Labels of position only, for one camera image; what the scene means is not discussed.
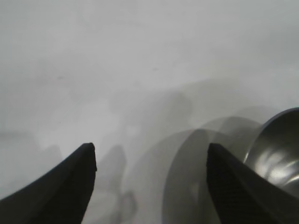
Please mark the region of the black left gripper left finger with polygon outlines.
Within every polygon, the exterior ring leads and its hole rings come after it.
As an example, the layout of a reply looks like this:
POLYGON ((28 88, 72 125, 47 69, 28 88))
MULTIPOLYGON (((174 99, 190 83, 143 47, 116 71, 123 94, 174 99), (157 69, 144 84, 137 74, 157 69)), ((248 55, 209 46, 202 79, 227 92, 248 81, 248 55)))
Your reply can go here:
POLYGON ((95 147, 84 143, 48 173, 1 199, 2 224, 80 224, 97 171, 95 147))

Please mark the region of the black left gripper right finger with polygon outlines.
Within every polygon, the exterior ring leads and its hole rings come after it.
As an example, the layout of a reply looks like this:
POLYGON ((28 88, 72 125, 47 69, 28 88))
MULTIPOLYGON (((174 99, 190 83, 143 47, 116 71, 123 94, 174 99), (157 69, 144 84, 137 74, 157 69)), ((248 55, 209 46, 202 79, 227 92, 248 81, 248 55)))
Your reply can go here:
POLYGON ((220 144, 207 151, 206 181, 222 224, 297 224, 299 200, 272 185, 220 144))

